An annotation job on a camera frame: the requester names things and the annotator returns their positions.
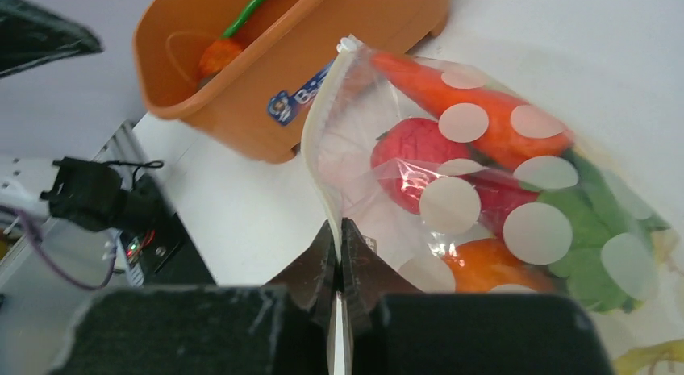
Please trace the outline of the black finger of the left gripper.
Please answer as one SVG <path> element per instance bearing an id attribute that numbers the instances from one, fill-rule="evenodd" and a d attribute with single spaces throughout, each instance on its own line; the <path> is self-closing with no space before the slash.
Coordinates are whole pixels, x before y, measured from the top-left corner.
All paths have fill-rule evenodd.
<path id="1" fill-rule="evenodd" d="M 103 52 L 84 24 L 30 0 L 1 0 L 1 77 Z"/>

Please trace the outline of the clear zip top bag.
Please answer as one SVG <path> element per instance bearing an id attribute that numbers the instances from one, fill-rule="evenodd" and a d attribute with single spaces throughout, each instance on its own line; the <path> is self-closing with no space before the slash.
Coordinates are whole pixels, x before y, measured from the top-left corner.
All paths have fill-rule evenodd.
<path id="1" fill-rule="evenodd" d="M 683 371 L 683 227 L 564 114 L 342 38 L 302 134 L 333 231 L 422 294 L 569 298 L 616 374 Z"/>

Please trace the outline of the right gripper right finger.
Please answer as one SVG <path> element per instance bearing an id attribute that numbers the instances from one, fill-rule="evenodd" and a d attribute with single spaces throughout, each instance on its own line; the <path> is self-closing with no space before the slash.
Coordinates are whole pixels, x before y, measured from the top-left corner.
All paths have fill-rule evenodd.
<path id="1" fill-rule="evenodd" d="M 346 372 L 387 374 L 385 327 L 377 305 L 386 294 L 418 294 L 420 290 L 371 250 L 349 218 L 342 221 L 341 240 L 340 288 Z"/>

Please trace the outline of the red toy strawberry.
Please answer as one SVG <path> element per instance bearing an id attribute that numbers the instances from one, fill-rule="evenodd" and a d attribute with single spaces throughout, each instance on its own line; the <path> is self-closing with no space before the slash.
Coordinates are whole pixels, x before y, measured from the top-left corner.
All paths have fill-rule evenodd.
<path id="1" fill-rule="evenodd" d="M 413 117 L 376 139 L 369 163 L 389 198 L 417 215 L 425 187 L 438 178 L 437 169 L 449 160 L 470 158 L 467 146 L 444 137 L 438 122 Z"/>

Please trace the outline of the green leafy toy vegetable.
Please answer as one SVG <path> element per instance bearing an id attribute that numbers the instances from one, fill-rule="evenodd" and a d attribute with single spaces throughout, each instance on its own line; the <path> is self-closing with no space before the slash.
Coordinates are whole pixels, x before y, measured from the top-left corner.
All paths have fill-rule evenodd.
<path id="1" fill-rule="evenodd" d="M 568 253 L 547 270 L 559 287 L 586 309 L 629 314 L 644 302 L 628 295 L 610 278 L 600 260 L 601 250 L 611 238 L 628 233 L 636 236 L 652 256 L 651 234 L 669 230 L 670 225 L 657 213 L 636 219 L 625 211 L 599 168 L 573 149 L 564 151 L 561 158 L 574 166 L 579 182 L 567 189 L 544 191 L 537 201 L 555 206 L 566 215 L 573 229 L 573 242 Z"/>

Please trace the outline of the orange toy carrot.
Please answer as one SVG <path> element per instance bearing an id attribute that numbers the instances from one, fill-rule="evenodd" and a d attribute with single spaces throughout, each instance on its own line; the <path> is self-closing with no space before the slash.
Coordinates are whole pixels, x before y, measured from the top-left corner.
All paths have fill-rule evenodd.
<path id="1" fill-rule="evenodd" d="M 423 65 L 406 56 L 375 52 L 373 67 L 411 101 L 437 118 L 444 135 L 472 144 L 505 169 L 538 156 L 558 156 L 573 146 L 573 132 L 546 111 L 488 87 L 475 68 Z"/>

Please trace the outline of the orange toy tangerine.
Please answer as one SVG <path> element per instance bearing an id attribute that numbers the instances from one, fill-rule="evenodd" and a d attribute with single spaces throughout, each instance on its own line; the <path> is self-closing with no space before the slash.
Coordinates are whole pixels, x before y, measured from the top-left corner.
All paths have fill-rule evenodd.
<path id="1" fill-rule="evenodd" d="M 516 258 L 496 238 L 452 247 L 441 260 L 451 270 L 455 291 L 460 293 L 486 293 L 502 285 L 523 286 L 536 292 L 555 290 L 545 274 Z"/>

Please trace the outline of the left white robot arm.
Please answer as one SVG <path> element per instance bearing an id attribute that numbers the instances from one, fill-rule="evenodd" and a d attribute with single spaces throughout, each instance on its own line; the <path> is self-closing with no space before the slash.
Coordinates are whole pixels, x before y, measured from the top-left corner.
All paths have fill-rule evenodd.
<path id="1" fill-rule="evenodd" d="M 103 52 L 100 39 L 82 24 L 28 0 L 1 0 L 1 77 L 59 60 Z M 122 189 L 119 167 L 160 169 L 163 161 L 95 162 L 72 157 L 45 166 L 50 190 L 6 192 L 2 208 L 20 219 L 28 211 L 66 219 L 92 232 L 109 228 L 143 234 L 161 216 L 161 205 L 134 189 Z"/>

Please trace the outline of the long red toy chili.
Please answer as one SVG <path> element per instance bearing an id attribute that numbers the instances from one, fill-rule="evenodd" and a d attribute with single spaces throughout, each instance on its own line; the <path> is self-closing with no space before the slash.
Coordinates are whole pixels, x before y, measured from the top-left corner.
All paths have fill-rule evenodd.
<path id="1" fill-rule="evenodd" d="M 538 192 L 524 189 L 511 175 L 497 169 L 466 174 L 464 179 L 474 186 L 480 197 L 481 224 L 497 237 L 502 236 L 505 220 L 514 209 L 535 202 L 539 196 Z"/>

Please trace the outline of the yellow banana bunch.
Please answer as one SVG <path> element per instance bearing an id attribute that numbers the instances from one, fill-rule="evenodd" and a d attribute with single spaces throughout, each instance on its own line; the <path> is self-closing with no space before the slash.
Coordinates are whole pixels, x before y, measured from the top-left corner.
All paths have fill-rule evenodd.
<path id="1" fill-rule="evenodd" d="M 612 364 L 616 374 L 683 374 L 683 339 L 630 349 Z"/>

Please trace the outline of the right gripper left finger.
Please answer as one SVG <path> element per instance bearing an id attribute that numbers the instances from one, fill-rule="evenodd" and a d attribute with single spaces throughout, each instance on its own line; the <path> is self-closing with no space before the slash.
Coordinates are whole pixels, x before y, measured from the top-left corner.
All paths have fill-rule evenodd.
<path id="1" fill-rule="evenodd" d="M 310 246 L 268 282 L 278 298 L 272 374 L 331 374 L 335 361 L 337 259 L 324 222 Z"/>

